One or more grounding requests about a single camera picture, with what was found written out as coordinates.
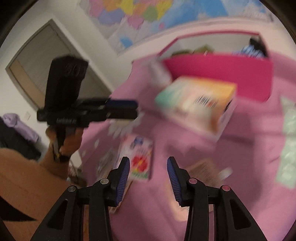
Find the left hand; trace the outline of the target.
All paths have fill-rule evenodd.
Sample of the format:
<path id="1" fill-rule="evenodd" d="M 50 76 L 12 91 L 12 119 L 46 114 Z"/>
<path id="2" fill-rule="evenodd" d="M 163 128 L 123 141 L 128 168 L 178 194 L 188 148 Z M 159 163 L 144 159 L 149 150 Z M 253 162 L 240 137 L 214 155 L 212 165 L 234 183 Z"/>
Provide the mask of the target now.
<path id="1" fill-rule="evenodd" d="M 82 143 L 82 135 L 84 129 L 77 128 L 74 133 L 68 135 L 61 147 L 59 147 L 58 153 L 54 151 L 54 144 L 57 142 L 57 134 L 53 126 L 49 126 L 46 129 L 46 135 L 50 140 L 48 151 L 43 158 L 43 161 L 53 163 L 67 163 L 70 161 L 71 156 L 80 148 Z"/>

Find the orange sleeve forearm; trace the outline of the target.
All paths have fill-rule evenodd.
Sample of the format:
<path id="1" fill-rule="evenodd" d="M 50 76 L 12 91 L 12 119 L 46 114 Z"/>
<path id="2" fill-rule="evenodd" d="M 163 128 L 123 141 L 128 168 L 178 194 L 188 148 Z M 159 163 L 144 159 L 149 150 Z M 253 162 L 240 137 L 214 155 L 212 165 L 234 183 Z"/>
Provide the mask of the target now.
<path id="1" fill-rule="evenodd" d="M 2 220 L 15 240 L 30 240 L 46 214 L 70 186 L 85 186 L 84 179 L 67 181 L 68 163 L 53 160 L 48 149 L 37 162 L 12 149 L 1 149 Z"/>

